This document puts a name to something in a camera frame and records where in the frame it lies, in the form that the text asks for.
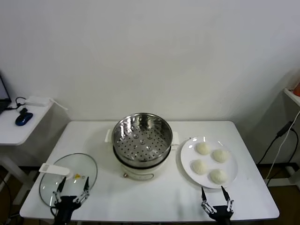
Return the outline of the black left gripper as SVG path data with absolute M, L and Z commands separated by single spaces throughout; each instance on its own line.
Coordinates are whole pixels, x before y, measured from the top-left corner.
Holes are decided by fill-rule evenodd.
M 67 225 L 71 221 L 72 214 L 75 210 L 81 207 L 81 203 L 84 203 L 90 196 L 89 177 L 87 177 L 83 191 L 80 195 L 76 196 L 62 196 L 61 192 L 64 188 L 66 177 L 59 183 L 56 191 L 53 191 L 54 196 L 54 208 L 56 209 L 56 215 L 54 217 L 55 225 Z

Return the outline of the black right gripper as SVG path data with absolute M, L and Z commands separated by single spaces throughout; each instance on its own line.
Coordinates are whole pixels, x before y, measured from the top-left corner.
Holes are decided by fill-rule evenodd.
M 209 217 L 217 222 L 218 225 L 231 225 L 231 217 L 233 215 L 233 202 L 228 194 L 228 192 L 225 190 L 223 186 L 221 186 L 224 198 L 227 202 L 227 206 L 221 205 L 221 206 L 211 206 L 207 202 L 206 194 L 203 188 L 201 188 L 201 198 L 202 203 L 201 206 L 204 209 L 204 211 L 209 215 Z

